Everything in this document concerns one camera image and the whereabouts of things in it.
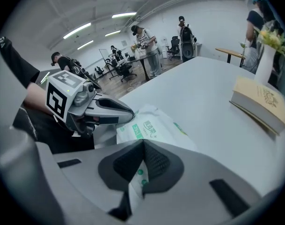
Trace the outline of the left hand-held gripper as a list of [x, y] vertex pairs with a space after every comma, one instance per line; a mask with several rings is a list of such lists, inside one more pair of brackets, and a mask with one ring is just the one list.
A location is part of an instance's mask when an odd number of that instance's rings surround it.
[[46, 94], [45, 105], [55, 120], [85, 138], [92, 135], [95, 125], [124, 124], [133, 119], [130, 107], [110, 98], [96, 99], [95, 104], [111, 111], [87, 111], [98, 94], [94, 83], [65, 70], [49, 76]]

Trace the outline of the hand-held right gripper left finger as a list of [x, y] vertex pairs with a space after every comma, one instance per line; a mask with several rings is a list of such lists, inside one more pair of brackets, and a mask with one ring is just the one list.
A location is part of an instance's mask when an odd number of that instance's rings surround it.
[[120, 150], [141, 145], [142, 140], [74, 153], [53, 155], [44, 143], [37, 150], [44, 178], [59, 211], [58, 225], [124, 225], [109, 212], [118, 209], [124, 192], [110, 189], [99, 174], [99, 163]]

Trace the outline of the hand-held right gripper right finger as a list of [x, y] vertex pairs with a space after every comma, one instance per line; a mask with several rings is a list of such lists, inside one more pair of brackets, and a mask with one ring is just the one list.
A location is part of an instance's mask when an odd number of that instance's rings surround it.
[[210, 186], [212, 180], [224, 180], [250, 206], [261, 199], [247, 181], [212, 157], [162, 142], [155, 144], [177, 155], [184, 172], [169, 191], [146, 194], [132, 215], [132, 224], [217, 225], [231, 220]]

